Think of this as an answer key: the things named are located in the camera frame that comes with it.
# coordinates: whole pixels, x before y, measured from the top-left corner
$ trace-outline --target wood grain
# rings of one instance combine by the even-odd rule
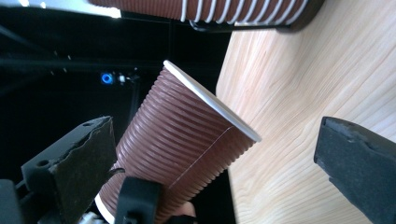
[[[396,1],[326,1],[298,34],[233,33],[217,95],[261,136],[230,168],[238,223],[370,223],[313,162],[323,116],[396,142]]]

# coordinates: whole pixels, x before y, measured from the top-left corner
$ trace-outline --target blue light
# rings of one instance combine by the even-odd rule
[[[109,73],[102,74],[102,82],[107,85],[113,84],[114,78],[113,75]]]

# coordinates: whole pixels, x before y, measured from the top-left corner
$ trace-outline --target cup rim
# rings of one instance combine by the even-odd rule
[[[98,193],[95,197],[95,204],[102,217],[106,220],[106,222],[108,222],[109,224],[113,224],[115,218],[105,207],[105,204],[103,203],[102,198],[100,197],[100,193]]]
[[[208,91],[204,86],[187,75],[183,70],[167,60],[163,62],[163,65],[189,90],[194,92],[199,98],[201,98],[201,100],[216,110],[225,119],[230,121],[231,124],[238,128],[242,133],[255,142],[260,142],[262,140],[262,138],[248,124],[241,120],[241,118],[239,118],[239,116],[237,116],[227,105],[219,100],[219,98],[217,98],[212,92]]]

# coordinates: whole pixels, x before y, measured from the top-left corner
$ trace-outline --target paper cup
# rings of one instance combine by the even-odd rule
[[[113,176],[96,203],[112,223],[125,176],[163,185],[156,223],[164,223],[260,137],[212,93],[165,61],[117,146]]]

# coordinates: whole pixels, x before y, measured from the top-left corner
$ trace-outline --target ribbed paper cup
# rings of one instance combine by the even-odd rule
[[[315,1],[90,0],[90,2],[102,7],[116,7],[125,11],[174,20],[266,22],[278,25],[293,23],[302,14],[306,5]]]
[[[114,220],[121,184],[134,176],[163,185],[156,223],[163,223],[260,137],[199,83],[165,61],[117,146],[113,176],[96,203]]]

